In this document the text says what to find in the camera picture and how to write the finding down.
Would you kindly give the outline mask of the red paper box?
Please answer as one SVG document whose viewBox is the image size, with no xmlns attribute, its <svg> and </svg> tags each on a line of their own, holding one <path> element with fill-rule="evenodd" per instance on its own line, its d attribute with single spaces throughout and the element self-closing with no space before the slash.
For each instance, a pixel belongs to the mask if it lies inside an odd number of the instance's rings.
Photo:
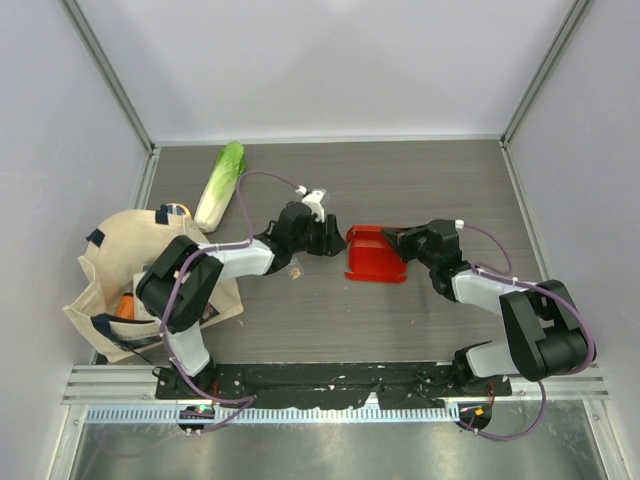
<svg viewBox="0 0 640 480">
<path fill-rule="evenodd" d="M 347 232 L 345 276 L 352 281 L 400 284 L 407 265 L 393 251 L 380 226 L 354 225 Z"/>
</svg>

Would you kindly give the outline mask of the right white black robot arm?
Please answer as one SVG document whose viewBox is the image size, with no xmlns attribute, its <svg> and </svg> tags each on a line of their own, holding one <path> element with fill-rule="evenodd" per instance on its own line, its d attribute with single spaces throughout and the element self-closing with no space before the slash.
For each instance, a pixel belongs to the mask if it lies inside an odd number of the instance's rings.
<svg viewBox="0 0 640 480">
<path fill-rule="evenodd" d="M 558 280 L 526 282 L 507 266 L 500 270 L 463 257 L 459 234 L 472 229 L 461 219 L 437 219 L 381 233 L 403 262 L 418 261 L 433 289 L 447 300 L 498 315 L 504 342 L 486 341 L 457 351 L 451 380 L 472 395 L 491 377 L 519 376 L 538 382 L 584 371 L 596 358 L 593 335 L 567 287 Z"/>
</svg>

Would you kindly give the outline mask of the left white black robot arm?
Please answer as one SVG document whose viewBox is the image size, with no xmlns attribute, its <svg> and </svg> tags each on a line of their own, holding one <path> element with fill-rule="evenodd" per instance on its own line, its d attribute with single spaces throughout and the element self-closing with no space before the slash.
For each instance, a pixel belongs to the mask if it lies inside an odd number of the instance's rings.
<svg viewBox="0 0 640 480">
<path fill-rule="evenodd" d="M 173 239 L 139 280 L 135 296 L 159 320 L 179 388 L 193 399 L 212 391 L 214 361 L 200 321 L 219 283 L 275 274 L 298 253 L 334 257 L 345 249 L 337 217 L 298 201 L 243 242 L 198 244 L 185 235 Z"/>
</svg>

